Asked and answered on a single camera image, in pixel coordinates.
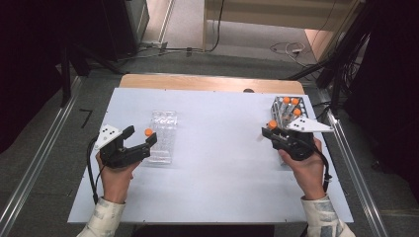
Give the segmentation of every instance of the patterned sleeve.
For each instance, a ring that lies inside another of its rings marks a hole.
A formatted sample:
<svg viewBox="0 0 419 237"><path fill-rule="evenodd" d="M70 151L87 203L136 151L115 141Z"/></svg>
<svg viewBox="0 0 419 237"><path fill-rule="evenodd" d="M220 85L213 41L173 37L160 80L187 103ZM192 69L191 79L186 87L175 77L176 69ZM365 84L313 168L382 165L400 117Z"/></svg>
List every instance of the patterned sleeve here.
<svg viewBox="0 0 419 237"><path fill-rule="evenodd" d="M77 237L113 237L125 207L125 204L116 204L100 198L92 217Z"/></svg>
<svg viewBox="0 0 419 237"><path fill-rule="evenodd" d="M318 200L301 199L307 218L307 236L353 237L354 233L338 218L329 196Z"/></svg>

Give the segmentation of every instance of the forearm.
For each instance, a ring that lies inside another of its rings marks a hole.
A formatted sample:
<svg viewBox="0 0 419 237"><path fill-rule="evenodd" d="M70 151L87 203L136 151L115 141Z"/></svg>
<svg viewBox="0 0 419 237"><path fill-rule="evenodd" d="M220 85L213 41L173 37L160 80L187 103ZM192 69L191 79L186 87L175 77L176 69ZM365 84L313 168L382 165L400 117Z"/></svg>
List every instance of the forearm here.
<svg viewBox="0 0 419 237"><path fill-rule="evenodd" d="M100 198L92 217L77 237L114 236L120 225L125 206L125 204L117 204Z"/></svg>
<svg viewBox="0 0 419 237"><path fill-rule="evenodd" d="M329 196L317 200L301 199L307 218L309 237L352 237L354 233L338 218Z"/></svg>

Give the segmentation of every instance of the white table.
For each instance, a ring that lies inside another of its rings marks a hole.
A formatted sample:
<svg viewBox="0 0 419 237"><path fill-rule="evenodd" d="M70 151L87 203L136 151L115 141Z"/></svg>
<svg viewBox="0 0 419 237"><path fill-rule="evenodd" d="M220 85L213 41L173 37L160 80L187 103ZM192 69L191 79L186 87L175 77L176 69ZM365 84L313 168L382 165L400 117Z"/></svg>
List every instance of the white table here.
<svg viewBox="0 0 419 237"><path fill-rule="evenodd" d="M141 163L128 191L122 222L159 224L280 223L305 221L290 168L261 136L279 94L118 88L103 123L136 133L126 147L144 142L153 110L176 111L178 129L170 165ZM314 113L303 96L310 117ZM321 133L323 152L330 155ZM92 155L92 164L96 161ZM329 195L339 217L353 222L336 172ZM68 222L87 222L94 204L87 172Z"/></svg>

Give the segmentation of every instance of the orange object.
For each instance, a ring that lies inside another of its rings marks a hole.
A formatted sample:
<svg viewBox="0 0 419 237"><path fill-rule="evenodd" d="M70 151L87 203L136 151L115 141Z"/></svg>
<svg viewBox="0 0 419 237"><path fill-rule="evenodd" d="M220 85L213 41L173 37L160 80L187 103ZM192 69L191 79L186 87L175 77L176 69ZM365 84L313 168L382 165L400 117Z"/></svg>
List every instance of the orange object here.
<svg viewBox="0 0 419 237"><path fill-rule="evenodd" d="M293 114L294 114L296 117L299 117L299 116L301 115L301 110L300 110L300 109L295 109L295 110L293 110Z"/></svg>
<svg viewBox="0 0 419 237"><path fill-rule="evenodd" d="M268 122L268 129L274 129L277 126L278 126L278 124L277 124L277 122L275 120L270 120Z"/></svg>
<svg viewBox="0 0 419 237"><path fill-rule="evenodd" d="M151 128L147 128L147 129L144 131L144 134L145 134L146 136L150 136L151 134L153 134L153 130L152 130Z"/></svg>
<svg viewBox="0 0 419 237"><path fill-rule="evenodd" d="M293 104L293 106L298 105L298 103L299 103L299 99L297 99L297 98L293 98L292 101L291 101L291 104Z"/></svg>
<svg viewBox="0 0 419 237"><path fill-rule="evenodd" d="M290 103L290 97L284 97L283 103L289 104Z"/></svg>

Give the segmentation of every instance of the person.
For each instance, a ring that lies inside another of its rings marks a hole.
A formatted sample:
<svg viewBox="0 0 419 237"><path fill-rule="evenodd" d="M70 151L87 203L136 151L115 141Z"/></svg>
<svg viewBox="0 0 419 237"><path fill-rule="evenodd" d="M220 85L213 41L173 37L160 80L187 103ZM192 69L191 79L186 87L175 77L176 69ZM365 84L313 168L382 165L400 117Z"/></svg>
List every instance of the person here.
<svg viewBox="0 0 419 237"><path fill-rule="evenodd" d="M321 151L320 140L314 138L315 145ZM347 224L341 221L329 199L323 191L323 162L320 156L313 153L303 161L295 161L284 150L279 150L284 162L293 170L298 185L304 192L301 198L307 218L307 236L355 236ZM103 168L99 154L96 155L100 169ZM104 167L101 173L104 195L96 204L89 222L77 237L115 235L125 208L125 200L133 170L140 162L123 169Z"/></svg>

